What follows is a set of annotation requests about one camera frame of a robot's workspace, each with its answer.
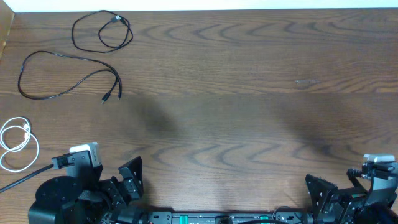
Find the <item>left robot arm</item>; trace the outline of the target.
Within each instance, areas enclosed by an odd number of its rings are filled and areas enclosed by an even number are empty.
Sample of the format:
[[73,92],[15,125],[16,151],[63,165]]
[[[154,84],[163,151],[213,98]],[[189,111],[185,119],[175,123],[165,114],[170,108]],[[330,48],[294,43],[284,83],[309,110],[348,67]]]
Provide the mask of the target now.
[[94,166],[83,152],[52,159],[56,169],[67,174],[44,182],[35,193],[29,209],[29,223],[144,223],[147,218],[130,207],[143,193],[142,158],[136,157],[119,167],[123,179],[101,180],[103,166]]

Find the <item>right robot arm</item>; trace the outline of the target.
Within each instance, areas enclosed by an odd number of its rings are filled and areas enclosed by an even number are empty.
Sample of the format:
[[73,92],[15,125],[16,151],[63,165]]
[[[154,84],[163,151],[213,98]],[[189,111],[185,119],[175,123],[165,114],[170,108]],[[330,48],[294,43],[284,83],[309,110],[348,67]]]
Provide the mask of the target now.
[[313,223],[397,223],[397,214],[391,210],[397,194],[389,193],[387,197],[368,202],[370,191],[360,184],[356,176],[349,175],[348,178],[353,186],[339,189],[324,179],[306,175]]

